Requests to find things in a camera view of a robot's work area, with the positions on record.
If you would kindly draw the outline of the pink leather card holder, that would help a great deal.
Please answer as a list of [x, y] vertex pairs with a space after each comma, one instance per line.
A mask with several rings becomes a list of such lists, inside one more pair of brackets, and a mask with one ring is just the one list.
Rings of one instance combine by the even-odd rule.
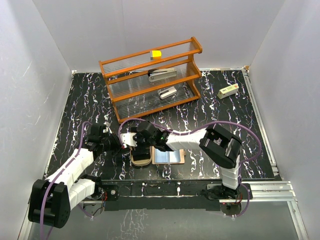
[[185, 163], [185, 150], [160, 151], [154, 147], [151, 148], [153, 165], [172, 165]]

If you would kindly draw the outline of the beige card box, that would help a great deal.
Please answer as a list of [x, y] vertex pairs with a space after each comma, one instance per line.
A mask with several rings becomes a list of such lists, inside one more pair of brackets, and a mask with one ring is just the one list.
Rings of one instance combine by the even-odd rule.
[[152, 161], [151, 147], [130, 147], [130, 161], [136, 167], [144, 167]]

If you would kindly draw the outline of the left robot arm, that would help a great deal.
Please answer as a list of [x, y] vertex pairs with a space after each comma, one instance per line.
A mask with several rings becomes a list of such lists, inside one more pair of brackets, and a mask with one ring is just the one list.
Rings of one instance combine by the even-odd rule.
[[121, 148], [119, 137], [105, 125], [92, 124], [84, 130], [71, 157], [46, 179], [38, 179], [32, 186], [28, 220], [54, 228], [62, 228], [71, 210], [81, 201], [103, 195], [100, 177], [84, 174], [94, 160], [106, 152]]

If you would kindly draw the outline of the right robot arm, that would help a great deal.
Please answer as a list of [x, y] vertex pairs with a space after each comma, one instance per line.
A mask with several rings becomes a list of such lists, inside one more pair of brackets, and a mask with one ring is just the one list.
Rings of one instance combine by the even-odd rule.
[[160, 129], [149, 121], [131, 127], [132, 140], [138, 149], [154, 147], [161, 152], [199, 150], [220, 167], [222, 184], [215, 192], [236, 198], [240, 192], [239, 164], [241, 139], [217, 123], [200, 129], [176, 131]]

